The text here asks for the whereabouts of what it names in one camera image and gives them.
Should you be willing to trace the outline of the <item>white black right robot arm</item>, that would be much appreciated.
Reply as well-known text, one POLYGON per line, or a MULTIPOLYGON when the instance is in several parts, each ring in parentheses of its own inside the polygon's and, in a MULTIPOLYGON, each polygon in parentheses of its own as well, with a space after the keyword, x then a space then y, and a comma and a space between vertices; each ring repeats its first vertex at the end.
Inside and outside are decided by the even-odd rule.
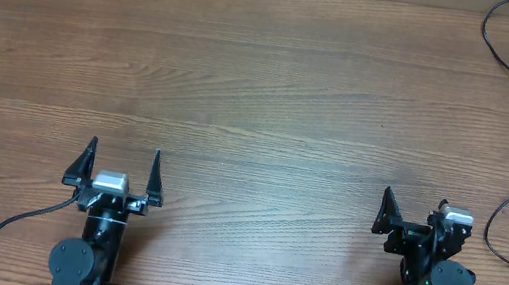
POLYGON ((371 231, 387 236, 383 249, 400 255, 404 285, 475 285, 476 275, 452 257, 471 236, 474 218, 470 211, 442 200, 424 224, 401 216, 393 190, 385 188, 371 231))

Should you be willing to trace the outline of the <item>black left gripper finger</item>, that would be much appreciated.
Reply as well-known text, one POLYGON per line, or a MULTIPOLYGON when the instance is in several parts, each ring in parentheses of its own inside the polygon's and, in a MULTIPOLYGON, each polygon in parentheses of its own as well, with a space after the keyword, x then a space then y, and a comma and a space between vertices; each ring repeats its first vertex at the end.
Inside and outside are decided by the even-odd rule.
POLYGON ((161 207, 164 203, 163 199, 163 186, 162 179, 160 173, 160 156, 161 150, 156 150, 156 155, 154 157, 154 162, 152 163, 152 169, 149 175, 149 181, 147 182, 147 187, 145 191, 147 193, 148 204, 149 206, 161 207))
POLYGON ((94 136, 87 147, 82 151, 75 161, 65 170, 62 176, 62 184, 86 187, 92 184, 93 164, 95 164, 98 138, 94 136))

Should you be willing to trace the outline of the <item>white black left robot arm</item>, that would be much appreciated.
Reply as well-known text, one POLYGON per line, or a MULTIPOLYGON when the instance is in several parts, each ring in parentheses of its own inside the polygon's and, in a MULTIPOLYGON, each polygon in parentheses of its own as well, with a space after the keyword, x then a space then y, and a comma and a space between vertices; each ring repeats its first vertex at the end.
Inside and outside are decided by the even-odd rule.
POLYGON ((49 256, 50 285, 118 285, 113 282, 129 216, 145 216, 164 203, 160 156, 156 152, 145 193, 130 192, 124 173, 99 171, 93 175, 98 139, 65 170, 62 183, 74 188, 72 203, 87 214, 81 237, 63 239, 49 256))

